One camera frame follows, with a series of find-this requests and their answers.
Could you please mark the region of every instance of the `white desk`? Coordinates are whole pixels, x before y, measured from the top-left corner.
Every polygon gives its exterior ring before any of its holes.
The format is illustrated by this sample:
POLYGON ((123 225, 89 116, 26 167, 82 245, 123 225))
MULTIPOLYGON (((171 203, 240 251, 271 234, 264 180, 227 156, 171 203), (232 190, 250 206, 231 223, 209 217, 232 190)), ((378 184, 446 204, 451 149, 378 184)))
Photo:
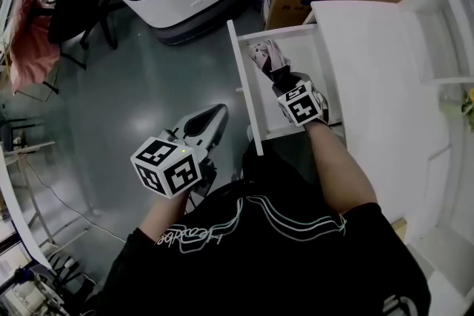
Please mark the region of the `white desk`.
POLYGON ((20 234, 21 240, 30 255, 37 260, 41 265, 51 269, 51 265, 40 250, 39 245, 36 243, 33 234, 31 233, 30 227, 23 217, 20 205, 16 198, 15 192, 13 191, 12 182, 8 175, 7 165, 5 163, 4 152, 2 146, 0 146, 0 189, 5 203, 7 204, 10 216, 15 224, 16 230, 20 234))
MULTIPOLYGON (((397 4, 320 1, 312 7, 334 70, 347 148, 387 219, 404 216, 413 233, 423 223, 427 193, 442 193, 446 185, 449 153, 443 153, 450 141, 438 89, 419 81, 397 4)), ((442 196, 436 201, 441 208, 442 196)))

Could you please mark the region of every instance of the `white drawer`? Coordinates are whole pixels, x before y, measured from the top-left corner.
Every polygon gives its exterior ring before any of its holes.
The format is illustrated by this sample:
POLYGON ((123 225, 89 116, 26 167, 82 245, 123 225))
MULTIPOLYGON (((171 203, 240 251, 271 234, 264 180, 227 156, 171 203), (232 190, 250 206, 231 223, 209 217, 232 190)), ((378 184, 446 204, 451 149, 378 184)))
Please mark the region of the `white drawer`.
MULTIPOLYGON (((308 74, 316 89, 326 97, 330 104, 330 124, 342 122, 333 68, 317 24, 268 30, 245 36, 236 35, 232 21, 228 21, 227 26, 258 155, 263 155, 262 141, 302 132, 304 128, 291 124, 283 115, 272 90, 273 83, 250 58, 248 44, 274 40, 283 54, 291 60, 292 71, 308 74)), ((344 137, 343 127, 339 126, 334 130, 336 134, 344 137)))

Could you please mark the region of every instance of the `white shelf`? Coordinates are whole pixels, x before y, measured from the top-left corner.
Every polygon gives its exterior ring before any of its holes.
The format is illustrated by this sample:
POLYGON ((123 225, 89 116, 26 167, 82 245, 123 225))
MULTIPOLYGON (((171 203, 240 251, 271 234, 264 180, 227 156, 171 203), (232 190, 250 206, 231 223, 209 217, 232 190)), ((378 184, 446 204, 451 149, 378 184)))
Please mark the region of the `white shelf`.
POLYGON ((474 0, 403 0, 399 8, 422 82, 474 82, 474 0))

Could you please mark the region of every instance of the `cloth item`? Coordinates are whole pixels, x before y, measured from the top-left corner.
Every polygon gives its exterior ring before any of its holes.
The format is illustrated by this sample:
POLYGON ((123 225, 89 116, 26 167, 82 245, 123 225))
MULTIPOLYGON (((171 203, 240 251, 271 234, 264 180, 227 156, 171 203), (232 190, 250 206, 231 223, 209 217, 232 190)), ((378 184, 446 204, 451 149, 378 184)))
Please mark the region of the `cloth item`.
POLYGON ((47 40, 51 16, 32 16, 35 8, 47 8, 40 0, 18 0, 13 8, 10 57, 12 91, 23 86, 42 83, 61 50, 58 44, 47 40))
POLYGON ((247 152, 243 168, 157 241, 128 238, 97 315, 383 315, 398 298, 428 315, 427 280, 377 204, 341 217, 275 154, 247 152))
POLYGON ((286 58, 273 40, 249 44, 249 56, 257 67, 283 93, 293 90, 298 82, 290 72, 291 61, 286 58))

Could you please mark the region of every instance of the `concrete floor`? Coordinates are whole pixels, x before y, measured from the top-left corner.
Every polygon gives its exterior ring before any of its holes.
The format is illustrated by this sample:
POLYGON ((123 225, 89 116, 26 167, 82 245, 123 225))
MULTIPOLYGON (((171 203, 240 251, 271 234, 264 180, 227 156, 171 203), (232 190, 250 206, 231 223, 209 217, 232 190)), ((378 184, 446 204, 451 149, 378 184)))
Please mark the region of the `concrete floor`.
MULTIPOLYGON (((91 35, 87 52, 77 41, 64 48, 85 61, 87 70, 62 59, 56 79, 59 95, 51 94, 41 103, 4 91, 2 100, 8 118, 33 117, 42 124, 27 130, 29 144, 56 141, 55 146, 28 158, 40 179, 69 206, 125 239, 156 199, 140 184, 130 163, 130 156, 148 137, 194 110, 225 103, 230 120, 213 153, 218 167, 213 188, 218 188, 240 171, 249 121, 243 95, 236 92, 241 84, 227 26, 188 44, 166 47, 128 8, 117 11, 111 21, 116 26, 117 50, 109 50, 99 28, 91 35)), ((261 17, 252 9, 235 23, 238 34, 262 29, 261 17)), ((27 91, 42 97, 47 94, 42 85, 27 91)), ((53 232, 77 219, 39 184, 33 172, 29 177, 53 232)), ((30 212, 27 203, 23 207, 30 212)), ((57 238, 66 241, 86 226, 76 221, 57 238)), ((45 235, 36 228, 35 237, 40 241, 45 235)), ((90 228, 68 251, 85 272, 101 281, 122 246, 106 232, 90 228)))

